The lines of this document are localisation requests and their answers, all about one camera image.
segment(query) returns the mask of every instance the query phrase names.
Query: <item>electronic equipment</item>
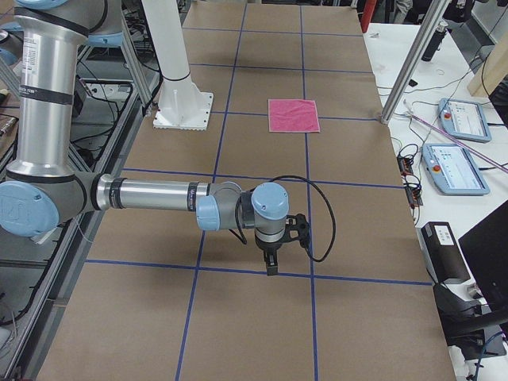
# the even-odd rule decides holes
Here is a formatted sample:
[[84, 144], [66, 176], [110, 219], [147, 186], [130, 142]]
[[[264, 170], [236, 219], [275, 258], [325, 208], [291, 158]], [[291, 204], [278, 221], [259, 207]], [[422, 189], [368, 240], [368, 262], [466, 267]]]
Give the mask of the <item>electronic equipment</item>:
[[471, 278], [448, 222], [428, 222], [420, 230], [438, 283], [461, 284]]
[[[508, 201], [459, 239], [479, 289], [493, 311], [506, 311], [508, 321]], [[508, 323], [501, 324], [508, 333]]]
[[492, 140], [482, 105], [477, 102], [443, 98], [439, 102], [443, 129], [458, 139], [487, 143]]
[[421, 154], [443, 194], [472, 196], [491, 192], [467, 149], [456, 144], [423, 144]]
[[434, 57], [436, 50], [439, 50], [441, 42], [443, 42], [443, 38], [445, 38], [447, 27], [448, 22], [445, 20], [439, 21], [439, 24], [437, 25], [437, 28], [427, 45], [427, 49], [423, 52], [423, 56], [421, 57], [422, 61], [429, 62], [432, 57]]

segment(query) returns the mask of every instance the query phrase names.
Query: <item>red object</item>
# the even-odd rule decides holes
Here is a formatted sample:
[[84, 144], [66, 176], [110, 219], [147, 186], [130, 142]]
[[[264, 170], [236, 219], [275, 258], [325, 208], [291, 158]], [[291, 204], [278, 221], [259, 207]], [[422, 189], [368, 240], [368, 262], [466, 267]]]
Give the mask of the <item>red object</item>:
[[271, 133], [318, 133], [316, 102], [268, 99], [268, 123]]
[[362, 19], [360, 21], [362, 33], [367, 32], [368, 25], [371, 23], [372, 15], [374, 14], [376, 3], [377, 0], [367, 0], [367, 3], [365, 4], [364, 14], [362, 14]]

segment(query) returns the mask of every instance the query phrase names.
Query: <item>pink cloth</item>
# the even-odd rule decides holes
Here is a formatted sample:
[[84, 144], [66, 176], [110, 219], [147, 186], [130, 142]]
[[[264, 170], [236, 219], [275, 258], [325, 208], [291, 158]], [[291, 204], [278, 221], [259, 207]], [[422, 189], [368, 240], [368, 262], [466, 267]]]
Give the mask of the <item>pink cloth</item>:
[[316, 102], [268, 99], [268, 122], [271, 133], [318, 133]]

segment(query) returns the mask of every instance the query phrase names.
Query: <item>label sticker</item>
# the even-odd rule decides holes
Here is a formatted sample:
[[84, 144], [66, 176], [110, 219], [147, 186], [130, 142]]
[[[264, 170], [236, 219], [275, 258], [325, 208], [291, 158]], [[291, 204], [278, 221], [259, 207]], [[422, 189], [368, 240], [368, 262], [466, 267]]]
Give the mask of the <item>label sticker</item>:
[[25, 75], [37, 75], [37, 64], [39, 63], [38, 36], [26, 37], [23, 43], [23, 73]]
[[436, 230], [437, 238], [439, 238], [439, 242], [443, 246], [453, 246], [453, 239], [448, 226], [446, 225], [435, 225], [434, 229]]

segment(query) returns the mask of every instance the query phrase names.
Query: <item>white table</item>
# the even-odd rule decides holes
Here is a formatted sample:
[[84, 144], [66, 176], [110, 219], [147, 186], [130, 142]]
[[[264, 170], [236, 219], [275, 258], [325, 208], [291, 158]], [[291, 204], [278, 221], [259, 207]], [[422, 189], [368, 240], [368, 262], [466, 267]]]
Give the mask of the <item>white table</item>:
[[[400, 72], [418, 28], [416, 25], [370, 24], [368, 32], [364, 34], [383, 104], [387, 100], [390, 88]], [[423, 90], [430, 87], [442, 87], [463, 76], [464, 79], [445, 88]], [[408, 110], [407, 105], [412, 104], [415, 115], [434, 123], [437, 119], [438, 107], [417, 103], [416, 101], [438, 103], [440, 99], [450, 98], [453, 95], [454, 98], [458, 99], [474, 100], [480, 103], [488, 102], [487, 98], [473, 98], [469, 95], [467, 85], [472, 77], [473, 73], [470, 72], [468, 63], [462, 57], [453, 39], [447, 34], [441, 45], [441, 50], [436, 52], [432, 60], [430, 62], [420, 61], [412, 77], [418, 85], [406, 89], [407, 94], [404, 94], [395, 112], [404, 114]], [[502, 123], [490, 103], [483, 106], [483, 109], [489, 123]], [[399, 139], [403, 145], [415, 143], [421, 147], [421, 140], [410, 131], [409, 123], [407, 117], [395, 115], [389, 124], [391, 135]], [[429, 132], [427, 127], [416, 121], [413, 121], [411, 127], [424, 138]], [[504, 126], [491, 126], [491, 135], [492, 141], [486, 144], [466, 143], [499, 163], [508, 162], [508, 130]], [[431, 132], [426, 141], [426, 143], [448, 142], [448, 139], [435, 132]], [[398, 143], [394, 140], [395, 152], [398, 152], [398, 149]], [[413, 149], [408, 149], [404, 153], [413, 151]], [[473, 158], [479, 167], [490, 167], [483, 160], [475, 156]], [[483, 176], [491, 189], [488, 195], [444, 196], [437, 191], [433, 181], [425, 173], [423, 164], [419, 164], [420, 155], [415, 159], [414, 171], [416, 174], [421, 173], [419, 177], [423, 189], [422, 201], [424, 206], [419, 210], [420, 217], [417, 228], [422, 227], [428, 221], [447, 221], [452, 226], [452, 231], [458, 239], [508, 199], [508, 175], [500, 170], [483, 172]], [[469, 299], [466, 294], [466, 286], [469, 283], [472, 283], [472, 281], [450, 288], [462, 298]], [[468, 362], [471, 370], [474, 370], [474, 362]], [[479, 380], [506, 381], [508, 377], [508, 356], [484, 359], [482, 365], [484, 368], [480, 370]]]

